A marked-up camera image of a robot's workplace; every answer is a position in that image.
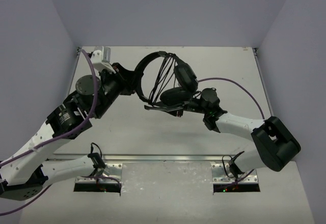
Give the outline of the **black headset with microphone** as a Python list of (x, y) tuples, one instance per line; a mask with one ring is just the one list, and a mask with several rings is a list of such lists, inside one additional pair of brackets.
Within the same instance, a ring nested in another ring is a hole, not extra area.
[(146, 103), (144, 109), (166, 112), (166, 107), (182, 105), (192, 99), (198, 89), (198, 80), (188, 63), (176, 54), (157, 51), (145, 56), (136, 66), (144, 71), (155, 59), (163, 58), (150, 95), (144, 95), (142, 79), (137, 88), (138, 97)]

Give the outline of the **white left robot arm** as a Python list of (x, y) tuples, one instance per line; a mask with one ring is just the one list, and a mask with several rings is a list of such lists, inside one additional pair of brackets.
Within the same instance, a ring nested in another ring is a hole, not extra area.
[(138, 69), (120, 64), (93, 65), (91, 74), (79, 78), (68, 95), (34, 136), (13, 156), (1, 162), (1, 198), (25, 201), (42, 189), (70, 178), (97, 178), (106, 169), (100, 153), (70, 161), (48, 162), (57, 149), (90, 129), (91, 119), (101, 119), (120, 95), (132, 95), (142, 78)]

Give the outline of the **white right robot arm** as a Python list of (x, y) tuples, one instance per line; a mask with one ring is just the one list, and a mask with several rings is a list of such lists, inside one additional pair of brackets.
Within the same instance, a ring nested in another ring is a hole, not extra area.
[(254, 150), (242, 151), (229, 160), (229, 171), (235, 179), (263, 167), (279, 172), (301, 151), (300, 144), (279, 118), (248, 119), (233, 115), (220, 107), (215, 88), (202, 90), (199, 98), (185, 89), (173, 88), (163, 92), (160, 99), (167, 106), (204, 114), (208, 130), (232, 134), (255, 144)]

